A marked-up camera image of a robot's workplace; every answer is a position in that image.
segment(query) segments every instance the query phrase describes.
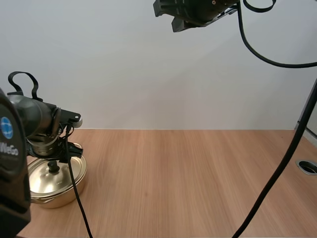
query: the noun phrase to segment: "pot lid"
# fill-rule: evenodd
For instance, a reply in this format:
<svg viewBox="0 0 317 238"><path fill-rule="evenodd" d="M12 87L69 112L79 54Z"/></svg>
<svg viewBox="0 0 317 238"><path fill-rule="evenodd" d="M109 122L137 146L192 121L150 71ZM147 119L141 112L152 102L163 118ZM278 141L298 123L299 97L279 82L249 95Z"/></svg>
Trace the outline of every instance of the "pot lid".
<svg viewBox="0 0 317 238"><path fill-rule="evenodd" d="M86 173L85 158L72 157L71 166L77 184ZM28 165L31 197L49 198L72 188L68 164L36 159Z"/></svg>

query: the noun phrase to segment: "wooden table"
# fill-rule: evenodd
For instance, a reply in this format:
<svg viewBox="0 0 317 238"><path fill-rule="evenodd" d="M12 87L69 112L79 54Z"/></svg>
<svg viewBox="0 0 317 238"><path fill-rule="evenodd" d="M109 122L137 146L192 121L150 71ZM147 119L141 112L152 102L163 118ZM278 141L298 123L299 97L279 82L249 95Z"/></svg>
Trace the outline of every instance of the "wooden table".
<svg viewBox="0 0 317 238"><path fill-rule="evenodd" d="M76 130L87 185L81 201L96 238L230 237L284 155L293 131ZM243 237L316 237L317 161L302 139ZM25 237L86 237L77 202L33 204Z"/></svg>

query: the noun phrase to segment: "white backdrop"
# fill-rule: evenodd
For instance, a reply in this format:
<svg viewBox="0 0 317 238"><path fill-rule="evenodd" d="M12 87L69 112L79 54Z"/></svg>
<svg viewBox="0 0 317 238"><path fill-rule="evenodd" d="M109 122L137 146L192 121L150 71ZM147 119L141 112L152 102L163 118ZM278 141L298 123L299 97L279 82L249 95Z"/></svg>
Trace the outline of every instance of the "white backdrop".
<svg viewBox="0 0 317 238"><path fill-rule="evenodd" d="M293 129L317 69L282 69L244 47L237 14L173 33L154 0L1 0L0 87L12 71L83 128ZM265 6L271 1L250 1ZM244 9L250 43L285 63L317 61L317 3ZM16 80L30 95L31 83Z"/></svg>

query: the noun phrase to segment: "robotic arm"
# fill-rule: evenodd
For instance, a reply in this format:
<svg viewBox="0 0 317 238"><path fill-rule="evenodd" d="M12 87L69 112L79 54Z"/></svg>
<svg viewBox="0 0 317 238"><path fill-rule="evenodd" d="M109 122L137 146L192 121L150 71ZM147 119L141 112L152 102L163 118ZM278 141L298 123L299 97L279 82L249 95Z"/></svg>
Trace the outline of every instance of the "robotic arm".
<svg viewBox="0 0 317 238"><path fill-rule="evenodd" d="M174 16L173 32L194 27L205 27L237 11L240 0L156 0L155 16Z"/></svg>
<svg viewBox="0 0 317 238"><path fill-rule="evenodd" d="M32 98L13 82L19 73L33 81ZM28 155L67 163L67 126L80 127L81 116L43 102L37 96L38 82L29 73L13 72L8 77L16 92L6 97L0 90L0 235L14 237L30 221L30 188L26 157ZM83 149L67 142L68 155L81 157Z"/></svg>

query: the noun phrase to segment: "logo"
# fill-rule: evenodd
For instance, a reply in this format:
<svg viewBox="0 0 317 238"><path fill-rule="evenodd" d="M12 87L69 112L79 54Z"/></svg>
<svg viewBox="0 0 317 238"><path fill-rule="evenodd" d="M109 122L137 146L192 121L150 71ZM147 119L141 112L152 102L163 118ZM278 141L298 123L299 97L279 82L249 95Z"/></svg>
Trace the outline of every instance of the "logo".
<svg viewBox="0 0 317 238"><path fill-rule="evenodd" d="M2 134L7 139L11 139L13 137L13 128L10 120L6 117L2 117L0 121Z"/></svg>
<svg viewBox="0 0 317 238"><path fill-rule="evenodd" d="M0 152L8 155L19 155L19 151L14 147L14 145L8 146L3 142L0 142Z"/></svg>

